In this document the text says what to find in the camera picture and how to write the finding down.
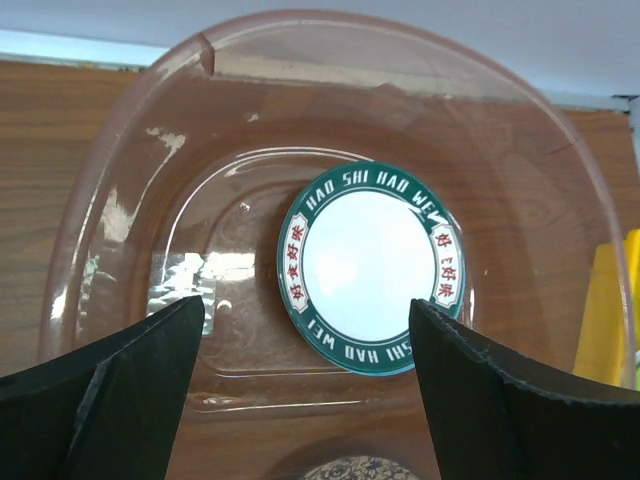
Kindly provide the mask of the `green rim lettered plate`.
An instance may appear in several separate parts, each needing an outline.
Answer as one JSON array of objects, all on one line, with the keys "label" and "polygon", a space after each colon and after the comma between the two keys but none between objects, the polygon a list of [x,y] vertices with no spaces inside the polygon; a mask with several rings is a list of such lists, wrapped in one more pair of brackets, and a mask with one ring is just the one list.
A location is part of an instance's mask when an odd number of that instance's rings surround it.
[{"label": "green rim lettered plate", "polygon": [[421,180],[380,162],[334,167],[303,188],[280,231],[277,272],[307,343],[372,377],[413,369],[412,300],[457,317],[466,287],[451,213]]}]

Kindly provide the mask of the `blue floral plate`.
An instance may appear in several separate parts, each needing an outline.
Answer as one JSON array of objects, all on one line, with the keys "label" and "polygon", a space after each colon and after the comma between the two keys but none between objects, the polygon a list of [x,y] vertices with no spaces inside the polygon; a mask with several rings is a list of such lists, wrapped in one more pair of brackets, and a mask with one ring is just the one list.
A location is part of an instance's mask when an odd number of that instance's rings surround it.
[{"label": "blue floral plate", "polygon": [[418,480],[399,463],[379,456],[344,456],[311,468],[303,480]]}]

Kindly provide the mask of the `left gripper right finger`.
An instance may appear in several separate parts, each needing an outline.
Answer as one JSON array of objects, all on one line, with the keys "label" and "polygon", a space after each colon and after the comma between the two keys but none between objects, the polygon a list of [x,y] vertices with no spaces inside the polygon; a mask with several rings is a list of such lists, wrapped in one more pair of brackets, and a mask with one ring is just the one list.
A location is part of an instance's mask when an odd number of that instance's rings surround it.
[{"label": "left gripper right finger", "polygon": [[523,356],[425,300],[409,330],[442,478],[638,478],[638,392]]}]

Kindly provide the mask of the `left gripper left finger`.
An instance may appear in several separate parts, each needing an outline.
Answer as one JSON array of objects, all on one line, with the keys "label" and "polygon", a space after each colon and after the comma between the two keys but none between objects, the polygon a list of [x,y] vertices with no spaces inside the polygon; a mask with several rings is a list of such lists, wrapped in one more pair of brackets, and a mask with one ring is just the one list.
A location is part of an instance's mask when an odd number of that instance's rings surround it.
[{"label": "left gripper left finger", "polygon": [[2,478],[164,478],[204,319],[201,298],[185,297],[2,377]]}]

